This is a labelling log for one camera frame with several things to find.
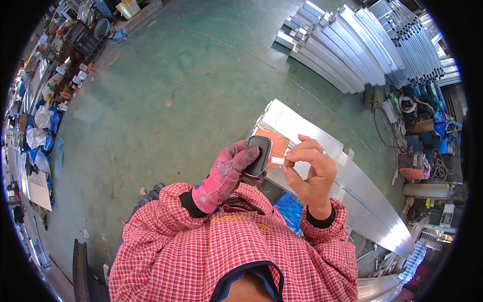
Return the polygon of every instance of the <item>stack of aluminum profiles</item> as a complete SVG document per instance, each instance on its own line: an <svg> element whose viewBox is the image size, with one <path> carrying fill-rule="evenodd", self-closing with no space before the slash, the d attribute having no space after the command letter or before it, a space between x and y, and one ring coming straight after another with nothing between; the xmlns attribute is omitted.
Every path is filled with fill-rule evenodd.
<svg viewBox="0 0 483 302"><path fill-rule="evenodd" d="M385 73L404 67L399 51L368 9L355 13L344 5L333 13L305 1L285 20L276 42L343 93L364 91L365 84L385 84Z"/></svg>
<svg viewBox="0 0 483 302"><path fill-rule="evenodd" d="M337 177L330 196L338 199L347 210L346 225L360 235L407 259L414 250L414 240L408 228L382 192L364 172L343 152L343 144L275 99L256 121L249 137L258 127L274 130L290 139L289 147L300 143L298 134L318 141L335 161ZM310 163L299 161L294 169L306 179ZM287 185L282 169L268 169L266 179L296 196Z"/></svg>
<svg viewBox="0 0 483 302"><path fill-rule="evenodd" d="M435 82L444 76L434 45L421 20L398 0L379 0L369 7L404 61L404 69L388 74L397 88Z"/></svg>
<svg viewBox="0 0 483 302"><path fill-rule="evenodd" d="M454 58L447 58L447 56L440 57L441 66L443 67L444 77L436 80L438 86L445 86L461 82L459 68Z"/></svg>
<svg viewBox="0 0 483 302"><path fill-rule="evenodd" d="M426 250L426 245L423 242L416 242L413 254L408 261L406 261L406 270L398 275L399 278L403 280L403 284L408 283L414 277L419 264L421 264L426 257Z"/></svg>

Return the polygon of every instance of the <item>gloved hand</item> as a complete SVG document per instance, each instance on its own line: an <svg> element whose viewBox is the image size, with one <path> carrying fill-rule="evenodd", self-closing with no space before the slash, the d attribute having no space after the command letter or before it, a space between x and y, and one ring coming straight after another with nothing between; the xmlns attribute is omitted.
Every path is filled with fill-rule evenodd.
<svg viewBox="0 0 483 302"><path fill-rule="evenodd" d="M210 175L201 185L194 186L191 196L195 205L204 213L213 213L238 188L242 178L250 179L255 185L263 178L247 176L243 170L258 157L257 145L246 147L248 141L240 141L220 151Z"/></svg>

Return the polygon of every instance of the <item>sleeve cuff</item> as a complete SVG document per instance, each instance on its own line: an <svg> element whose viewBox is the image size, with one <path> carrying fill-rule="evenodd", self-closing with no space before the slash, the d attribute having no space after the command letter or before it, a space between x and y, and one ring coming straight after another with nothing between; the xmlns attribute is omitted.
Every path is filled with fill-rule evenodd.
<svg viewBox="0 0 483 302"><path fill-rule="evenodd" d="M202 212L196 205L195 202L193 201L193 197L191 196L191 191L193 189L189 190L186 193L183 193L180 195L180 201L181 201L181 206L185 208L190 217L192 218L203 218L206 217L208 214Z"/></svg>
<svg viewBox="0 0 483 302"><path fill-rule="evenodd" d="M327 219L324 220L317 220L315 219L312 214L310 214L309 206L307 206L307 221L310 222L311 225L318 229L327 229L332 225L332 222L334 222L335 219L335 210L334 207L331 206L332 212L330 213L330 216Z"/></svg>

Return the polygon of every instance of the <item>pink checkered jacket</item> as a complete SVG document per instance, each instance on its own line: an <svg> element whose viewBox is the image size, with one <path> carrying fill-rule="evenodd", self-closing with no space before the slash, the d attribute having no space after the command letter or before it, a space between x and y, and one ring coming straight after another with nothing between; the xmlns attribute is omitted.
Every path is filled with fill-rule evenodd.
<svg viewBox="0 0 483 302"><path fill-rule="evenodd" d="M327 229L308 222L305 208L305 237L297 237L267 198L244 183L231 197L257 210L224 204L192 218L180 200L192 187L163 188L125 225L109 278L112 301L209 301L221 277L255 261L268 264L280 301L357 300L355 247L338 200L330 200L335 219Z"/></svg>

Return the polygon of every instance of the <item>green epoxy floor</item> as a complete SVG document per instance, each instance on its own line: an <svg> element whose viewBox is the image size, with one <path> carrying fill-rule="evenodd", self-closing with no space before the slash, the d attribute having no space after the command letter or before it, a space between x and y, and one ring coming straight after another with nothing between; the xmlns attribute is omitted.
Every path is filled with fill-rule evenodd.
<svg viewBox="0 0 483 302"><path fill-rule="evenodd" d="M335 10L344 1L314 3ZM393 150L382 145L363 95L341 94L273 44L301 4L173 0L125 42L106 48L95 80L85 82L64 114L56 205L49 230L39 230L70 280L75 238L87 242L89 265L101 277L141 187L201 182L217 153L244 139L274 98L352 148L355 163L401 212L401 185L391 185ZM391 142L382 121L379 127ZM52 162L58 156L55 145Z"/></svg>

